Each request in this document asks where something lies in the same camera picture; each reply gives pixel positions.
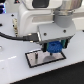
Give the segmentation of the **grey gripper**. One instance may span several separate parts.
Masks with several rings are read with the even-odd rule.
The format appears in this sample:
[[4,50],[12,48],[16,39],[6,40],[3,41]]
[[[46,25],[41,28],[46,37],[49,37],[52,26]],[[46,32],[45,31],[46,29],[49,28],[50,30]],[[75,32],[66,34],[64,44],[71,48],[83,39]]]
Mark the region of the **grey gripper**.
[[71,21],[69,26],[64,28],[58,26],[56,23],[48,23],[39,25],[38,28],[39,43],[44,44],[44,52],[50,53],[50,47],[48,42],[62,40],[62,49],[68,47],[69,39],[74,35],[74,22]]

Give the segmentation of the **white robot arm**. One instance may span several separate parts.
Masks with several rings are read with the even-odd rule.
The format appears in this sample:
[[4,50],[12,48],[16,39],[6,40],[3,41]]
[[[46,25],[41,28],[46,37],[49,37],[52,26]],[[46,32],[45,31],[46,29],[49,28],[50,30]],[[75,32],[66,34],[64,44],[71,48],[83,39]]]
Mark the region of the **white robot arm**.
[[22,0],[18,10],[18,36],[42,45],[43,52],[58,53],[75,35],[74,11],[83,0]]

